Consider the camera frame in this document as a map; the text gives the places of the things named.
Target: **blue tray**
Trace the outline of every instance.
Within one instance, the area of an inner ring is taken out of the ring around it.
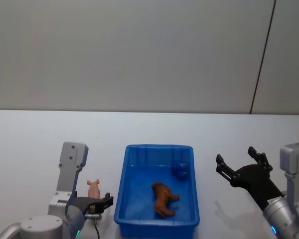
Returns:
[[[167,185],[179,201],[173,217],[154,211],[153,182]],[[193,149],[182,145],[126,147],[114,220],[125,238],[191,239],[199,224]]]

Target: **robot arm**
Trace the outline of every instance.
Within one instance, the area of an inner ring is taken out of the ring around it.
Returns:
[[[273,168],[268,163],[266,155],[257,153],[253,147],[249,147],[248,154],[257,164],[244,166],[237,171],[227,166],[222,156],[218,154],[216,172],[226,178],[231,186],[246,189],[263,211],[268,206],[268,200],[282,197],[283,194],[270,180],[270,171]]]
[[[8,226],[0,239],[74,239],[82,230],[90,206],[95,214],[113,205],[109,193],[102,199],[76,197],[78,175],[85,166],[88,147],[83,143],[65,142],[60,157],[60,175],[56,191],[49,203],[48,215],[29,218]]]
[[[299,224],[299,143],[289,144],[280,150],[280,168],[287,177],[287,202]]]
[[[257,164],[244,166],[237,171],[228,167],[218,154],[216,171],[231,186],[249,192],[278,238],[299,239],[299,144],[287,145],[281,150],[281,168],[286,171],[288,178],[287,199],[270,180],[272,166],[266,155],[257,153],[253,147],[249,147],[248,154]]]

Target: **toy pig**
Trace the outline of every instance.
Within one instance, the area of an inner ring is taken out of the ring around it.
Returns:
[[[100,189],[99,189],[99,184],[100,184],[100,180],[96,180],[94,182],[91,182],[90,180],[88,180],[86,182],[87,185],[89,185],[89,191],[88,191],[88,197],[89,198],[95,198],[95,199],[101,199],[101,193],[100,193]],[[90,213],[93,214],[95,213],[95,206],[90,206]]]

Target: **white table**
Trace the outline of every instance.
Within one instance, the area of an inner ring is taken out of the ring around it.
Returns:
[[[47,213],[64,141],[90,148],[78,195],[87,195],[88,179],[99,178],[101,193],[114,196],[99,224],[102,239],[120,238],[113,215],[125,147],[143,143],[194,148],[201,219],[196,239],[270,239],[261,210],[245,190],[232,188],[215,172],[215,158],[221,153],[238,169],[254,163],[247,155],[252,145],[267,154],[272,180],[285,190],[279,149],[299,142],[299,116],[0,111],[0,232],[9,223]],[[96,238],[89,222],[80,238]]]

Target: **toy dog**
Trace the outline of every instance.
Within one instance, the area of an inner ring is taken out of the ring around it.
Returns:
[[[167,209],[167,205],[170,201],[179,200],[179,196],[173,195],[171,193],[171,190],[161,182],[153,183],[151,188],[156,196],[154,210],[163,218],[165,218],[166,216],[174,216],[175,210]]]
[[[101,199],[101,193],[100,193],[100,189],[99,189],[99,184],[100,184],[100,180],[96,180],[94,182],[91,182],[90,180],[88,180],[86,182],[87,185],[89,185],[89,191],[88,191],[88,197],[89,198],[95,198],[95,199]],[[90,213],[93,214],[95,213],[95,206],[90,206]]]

